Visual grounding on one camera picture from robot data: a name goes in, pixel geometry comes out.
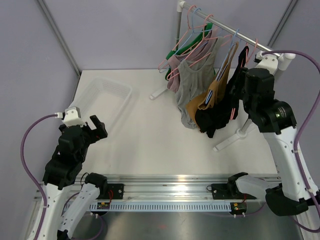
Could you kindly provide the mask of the brown tank top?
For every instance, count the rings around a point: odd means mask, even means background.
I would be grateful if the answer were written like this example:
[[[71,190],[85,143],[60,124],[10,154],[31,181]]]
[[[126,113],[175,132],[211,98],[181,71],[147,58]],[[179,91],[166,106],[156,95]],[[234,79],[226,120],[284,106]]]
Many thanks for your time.
[[[226,92],[226,87],[227,87],[227,81],[228,81],[228,77],[229,77],[229,72],[231,69],[231,64],[232,64],[232,60],[234,58],[235,53],[237,52],[237,49],[239,47],[239,42],[237,41],[235,43],[235,46],[233,47],[232,51],[230,52],[230,56],[229,56],[229,60],[230,62],[227,64],[227,67],[224,71],[224,73],[222,74],[221,79],[219,80],[219,82],[217,82],[215,80],[216,75],[213,77],[212,82],[210,83],[209,87],[207,88],[207,90],[196,96],[194,99],[192,99],[187,105],[186,105],[186,110],[187,113],[189,114],[191,120],[196,123],[196,112],[197,110],[207,110],[207,109],[211,109],[214,107],[214,105],[217,105],[219,102],[221,102],[225,96],[225,92]],[[205,100],[206,97],[209,93],[210,90],[213,90],[213,95],[208,103],[208,105],[205,105]]]

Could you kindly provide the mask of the black tank top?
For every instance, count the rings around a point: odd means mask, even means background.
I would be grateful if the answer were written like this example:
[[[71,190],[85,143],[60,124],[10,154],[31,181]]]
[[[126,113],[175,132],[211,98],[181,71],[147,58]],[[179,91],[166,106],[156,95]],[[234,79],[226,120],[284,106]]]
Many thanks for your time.
[[[216,130],[226,127],[230,120],[234,120],[238,116],[239,101],[236,100],[235,103],[232,103],[234,97],[231,92],[241,68],[246,64],[248,53],[249,47],[245,46],[238,56],[238,64],[231,79],[225,84],[222,99],[212,108],[198,109],[195,112],[196,124],[200,132],[206,133],[208,138],[212,138]]]

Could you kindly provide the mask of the grey tank top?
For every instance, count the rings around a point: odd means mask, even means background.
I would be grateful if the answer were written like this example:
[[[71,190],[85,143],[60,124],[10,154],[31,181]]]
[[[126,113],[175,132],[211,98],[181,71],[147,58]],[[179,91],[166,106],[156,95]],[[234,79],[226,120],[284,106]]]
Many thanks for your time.
[[[195,129],[197,125],[190,118],[186,105],[192,99],[204,93],[211,84],[215,75],[214,63],[216,54],[203,62],[198,62],[192,68],[185,61],[178,66],[180,84],[175,93],[175,100],[180,111],[181,122],[188,129]]]

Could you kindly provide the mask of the pink hanger of grey top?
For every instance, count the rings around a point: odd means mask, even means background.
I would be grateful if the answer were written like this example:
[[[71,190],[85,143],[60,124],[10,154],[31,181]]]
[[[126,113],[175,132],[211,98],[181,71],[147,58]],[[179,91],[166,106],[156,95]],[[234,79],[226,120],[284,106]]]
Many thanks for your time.
[[[187,66],[192,68],[192,66],[196,65],[197,63],[199,62],[203,62],[205,60],[207,60],[210,56],[214,56],[216,55],[217,51],[223,47],[224,45],[226,45],[227,43],[229,43],[231,41],[231,38],[232,36],[229,34],[229,35],[226,35],[226,36],[217,36],[217,37],[210,37],[210,38],[204,38],[202,39],[202,41],[197,45],[199,46],[204,40],[208,40],[208,43],[209,43],[209,46],[207,49],[204,49],[204,52],[202,54],[200,54],[201,58],[200,57],[197,57],[195,59],[195,61],[191,61],[191,60],[188,60],[188,58],[190,57],[190,55],[192,55],[192,52],[189,53],[189,55],[183,59],[180,64],[183,63],[183,61],[185,61],[187,63]]]

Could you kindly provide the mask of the blue hanger of brown top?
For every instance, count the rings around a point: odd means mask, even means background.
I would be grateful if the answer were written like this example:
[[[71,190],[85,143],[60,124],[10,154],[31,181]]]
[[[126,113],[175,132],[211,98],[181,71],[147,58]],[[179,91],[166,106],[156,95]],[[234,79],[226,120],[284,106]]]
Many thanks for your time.
[[[238,31],[239,31],[239,28],[235,31],[235,33],[234,33],[234,35],[233,35],[233,37],[232,37],[232,40],[231,40],[231,42],[230,42],[230,46],[229,46],[229,49],[228,49],[228,53],[227,53],[227,55],[225,56],[225,59],[224,59],[222,65],[221,65],[218,73],[217,73],[216,76],[215,76],[215,80],[216,80],[217,82],[219,82],[219,80],[221,79],[223,73],[225,72],[225,70],[226,70],[226,68],[227,68],[228,63],[230,62],[230,60],[229,60],[229,59],[230,59],[230,54],[231,54],[231,51],[233,50],[234,46],[236,45],[236,44],[234,43],[234,41],[235,41],[236,35],[238,34]],[[208,95],[207,95],[207,97],[206,97],[206,99],[205,99],[205,105],[206,105],[206,106],[208,105],[209,101],[211,100],[213,93],[214,93],[213,90],[210,90],[210,91],[208,92]]]

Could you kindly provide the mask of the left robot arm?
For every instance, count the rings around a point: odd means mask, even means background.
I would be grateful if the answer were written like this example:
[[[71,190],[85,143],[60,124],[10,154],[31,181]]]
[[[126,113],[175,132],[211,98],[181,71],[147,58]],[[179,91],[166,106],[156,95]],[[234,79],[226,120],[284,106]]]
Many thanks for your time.
[[[51,160],[45,166],[43,185],[28,169],[24,156],[25,141],[32,128],[29,127],[23,135],[20,144],[21,163],[42,196],[36,221],[28,237],[30,240],[70,240],[90,203],[108,194],[107,177],[92,172],[85,178],[74,202],[64,211],[66,198],[82,170],[89,146],[108,136],[105,124],[96,115],[90,116],[90,120],[95,129],[91,129],[86,122],[59,126],[61,135]]]

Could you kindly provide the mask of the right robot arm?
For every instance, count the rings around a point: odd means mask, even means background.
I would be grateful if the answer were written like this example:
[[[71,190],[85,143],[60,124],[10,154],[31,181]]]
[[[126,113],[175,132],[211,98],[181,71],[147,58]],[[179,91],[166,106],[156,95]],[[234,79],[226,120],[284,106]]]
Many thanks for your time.
[[[297,216],[310,206],[320,209],[320,190],[299,152],[299,132],[290,105],[274,98],[274,76],[265,68],[242,67],[236,83],[248,118],[268,143],[281,182],[271,184],[246,172],[228,178],[232,198],[250,195],[266,202],[277,216]]]

